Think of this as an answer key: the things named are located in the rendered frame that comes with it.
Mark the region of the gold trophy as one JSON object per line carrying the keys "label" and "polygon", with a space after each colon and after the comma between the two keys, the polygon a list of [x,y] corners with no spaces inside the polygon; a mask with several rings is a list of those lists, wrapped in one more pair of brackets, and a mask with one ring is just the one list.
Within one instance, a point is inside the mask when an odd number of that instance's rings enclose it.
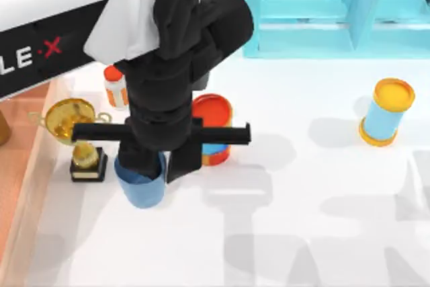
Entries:
{"label": "gold trophy", "polygon": [[70,174],[73,182],[102,182],[108,156],[101,147],[89,142],[72,142],[73,126],[80,123],[110,123],[112,116],[105,112],[96,113],[88,101],[81,98],[68,98],[56,102],[45,115],[40,112],[28,113],[31,122],[47,129],[60,143],[72,146]]}

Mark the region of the red and blue can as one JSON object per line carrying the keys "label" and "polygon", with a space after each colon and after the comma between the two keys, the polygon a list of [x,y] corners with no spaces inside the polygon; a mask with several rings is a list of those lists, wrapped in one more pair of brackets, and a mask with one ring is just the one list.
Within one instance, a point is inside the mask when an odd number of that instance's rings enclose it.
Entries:
{"label": "red and blue can", "polygon": [[[231,127],[232,106],[221,95],[207,93],[198,96],[192,103],[193,117],[201,118],[204,127]],[[230,145],[203,144],[202,164],[215,166],[225,162],[230,155]]]}

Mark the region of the shallow salmon-coloured box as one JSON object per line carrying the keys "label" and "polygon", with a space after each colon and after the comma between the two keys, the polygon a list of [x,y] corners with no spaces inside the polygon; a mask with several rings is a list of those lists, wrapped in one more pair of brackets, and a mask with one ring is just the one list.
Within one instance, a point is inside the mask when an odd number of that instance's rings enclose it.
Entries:
{"label": "shallow salmon-coloured box", "polygon": [[38,222],[60,144],[28,114],[43,114],[71,94],[61,77],[0,102],[0,287],[24,287]]}

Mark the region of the blue cup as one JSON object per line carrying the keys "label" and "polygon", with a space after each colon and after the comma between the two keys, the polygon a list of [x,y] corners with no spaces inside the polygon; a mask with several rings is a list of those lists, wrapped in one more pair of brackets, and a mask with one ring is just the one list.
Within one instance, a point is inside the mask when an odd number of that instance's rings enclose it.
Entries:
{"label": "blue cup", "polygon": [[128,201],[137,208],[150,208],[156,206],[164,197],[166,158],[164,153],[159,153],[161,173],[151,179],[120,165],[119,158],[114,161],[114,170],[118,181]]}

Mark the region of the light blue rack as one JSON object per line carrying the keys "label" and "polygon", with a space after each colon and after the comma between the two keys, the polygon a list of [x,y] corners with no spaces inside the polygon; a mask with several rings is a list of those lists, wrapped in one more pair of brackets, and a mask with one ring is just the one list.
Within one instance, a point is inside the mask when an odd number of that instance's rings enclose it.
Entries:
{"label": "light blue rack", "polygon": [[246,0],[253,58],[430,58],[430,0]]}

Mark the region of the white bottle with orange cap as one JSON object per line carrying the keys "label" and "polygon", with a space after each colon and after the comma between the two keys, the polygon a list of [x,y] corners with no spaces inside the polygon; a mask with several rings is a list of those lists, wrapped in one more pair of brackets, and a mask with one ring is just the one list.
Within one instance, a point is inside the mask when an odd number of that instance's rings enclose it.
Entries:
{"label": "white bottle with orange cap", "polygon": [[110,65],[104,69],[103,76],[107,100],[110,105],[119,110],[128,108],[126,81],[122,72]]}

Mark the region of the light blue and yellow can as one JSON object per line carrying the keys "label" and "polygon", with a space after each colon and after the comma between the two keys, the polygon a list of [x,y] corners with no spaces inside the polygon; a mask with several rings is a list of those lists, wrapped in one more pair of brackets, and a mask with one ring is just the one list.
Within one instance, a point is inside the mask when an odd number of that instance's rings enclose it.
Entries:
{"label": "light blue and yellow can", "polygon": [[375,147],[390,145],[414,100],[415,92],[406,81],[397,78],[378,81],[368,112],[359,124],[361,138]]}

